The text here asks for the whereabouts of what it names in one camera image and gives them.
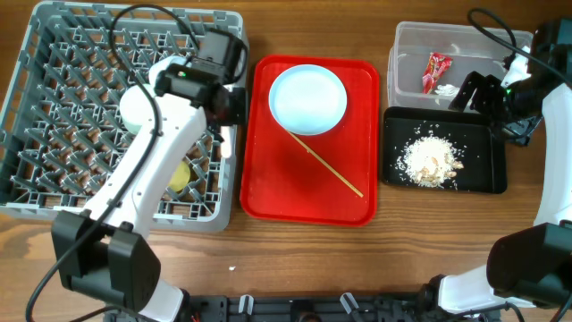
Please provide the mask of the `wooden chopstick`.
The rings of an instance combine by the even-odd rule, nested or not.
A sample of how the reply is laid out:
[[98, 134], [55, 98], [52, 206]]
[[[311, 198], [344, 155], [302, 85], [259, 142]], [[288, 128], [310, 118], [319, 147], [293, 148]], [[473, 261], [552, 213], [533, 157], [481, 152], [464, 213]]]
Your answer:
[[304, 141], [302, 141], [296, 134], [286, 131], [305, 151], [313, 156], [319, 163], [321, 163], [326, 169], [328, 169], [334, 176], [336, 176], [341, 182], [343, 182], [349, 189], [351, 189], [360, 198], [364, 197], [363, 192], [361, 192], [357, 187], [355, 187], [350, 181], [348, 181], [343, 175], [341, 175], [337, 170], [335, 170], [330, 164], [328, 164], [324, 159], [322, 159], [318, 154], [315, 153]]

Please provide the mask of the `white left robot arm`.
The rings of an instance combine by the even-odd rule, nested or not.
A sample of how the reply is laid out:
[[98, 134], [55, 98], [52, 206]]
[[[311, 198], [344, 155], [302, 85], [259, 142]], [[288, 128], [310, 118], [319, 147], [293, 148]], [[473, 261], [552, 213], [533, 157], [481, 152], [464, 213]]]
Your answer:
[[190, 318], [189, 296], [161, 279], [147, 243], [154, 213], [178, 164], [207, 125], [244, 119], [242, 96], [228, 85], [246, 69], [248, 47], [209, 30], [198, 55], [171, 63], [142, 86], [150, 108], [135, 140], [97, 194], [78, 213], [60, 212], [51, 228], [62, 286], [152, 321]]

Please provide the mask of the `yellow plastic cup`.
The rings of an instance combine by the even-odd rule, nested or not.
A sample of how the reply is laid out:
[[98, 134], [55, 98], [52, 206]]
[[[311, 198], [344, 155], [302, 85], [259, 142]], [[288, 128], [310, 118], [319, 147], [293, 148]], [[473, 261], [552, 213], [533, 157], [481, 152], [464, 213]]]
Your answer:
[[187, 163], [181, 161], [172, 174], [168, 187], [175, 191], [182, 191], [190, 181], [190, 169]]

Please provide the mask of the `white plastic fork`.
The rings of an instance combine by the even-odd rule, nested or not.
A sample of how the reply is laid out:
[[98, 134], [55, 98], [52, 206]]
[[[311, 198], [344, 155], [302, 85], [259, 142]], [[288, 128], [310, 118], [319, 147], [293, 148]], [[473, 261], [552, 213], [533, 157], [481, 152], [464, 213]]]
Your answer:
[[220, 135], [222, 137], [222, 141], [220, 144], [220, 151], [222, 158], [229, 158], [233, 154], [233, 145], [232, 145], [232, 135], [231, 135], [231, 127], [229, 126], [222, 126], [220, 130]]

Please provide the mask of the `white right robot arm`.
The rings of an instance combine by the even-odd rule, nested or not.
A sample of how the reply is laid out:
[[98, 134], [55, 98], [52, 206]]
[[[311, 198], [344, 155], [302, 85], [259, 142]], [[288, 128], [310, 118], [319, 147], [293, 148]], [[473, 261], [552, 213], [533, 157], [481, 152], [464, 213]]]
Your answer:
[[571, 308], [571, 20], [546, 22], [529, 52], [475, 20], [487, 38], [528, 60], [528, 78], [506, 88], [471, 73], [450, 109], [466, 107], [491, 118], [495, 129], [532, 117], [543, 119], [546, 154], [541, 204], [532, 227], [497, 240], [484, 266], [461, 275], [438, 275], [424, 284], [419, 314], [436, 311], [456, 320], [492, 310], [555, 309], [560, 321]]

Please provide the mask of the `light blue bowl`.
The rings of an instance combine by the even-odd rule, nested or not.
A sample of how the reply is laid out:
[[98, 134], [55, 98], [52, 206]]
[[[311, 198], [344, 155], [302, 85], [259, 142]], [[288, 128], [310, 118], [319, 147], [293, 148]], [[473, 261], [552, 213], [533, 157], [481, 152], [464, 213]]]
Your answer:
[[170, 65], [172, 64], [184, 65], [185, 62], [186, 62], [185, 57], [178, 55], [171, 55], [153, 64], [148, 72], [148, 79], [150, 86], [152, 88], [156, 86], [156, 79], [158, 77], [158, 74], [162, 71], [165, 71]]

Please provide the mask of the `light blue plate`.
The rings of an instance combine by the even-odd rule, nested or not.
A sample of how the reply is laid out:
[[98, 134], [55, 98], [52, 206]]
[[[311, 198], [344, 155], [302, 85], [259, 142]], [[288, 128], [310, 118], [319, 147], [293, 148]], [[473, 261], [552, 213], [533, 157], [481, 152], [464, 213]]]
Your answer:
[[315, 64], [300, 64], [282, 72], [268, 94], [274, 120], [284, 130], [303, 136], [332, 130], [345, 115], [348, 103], [341, 79]]

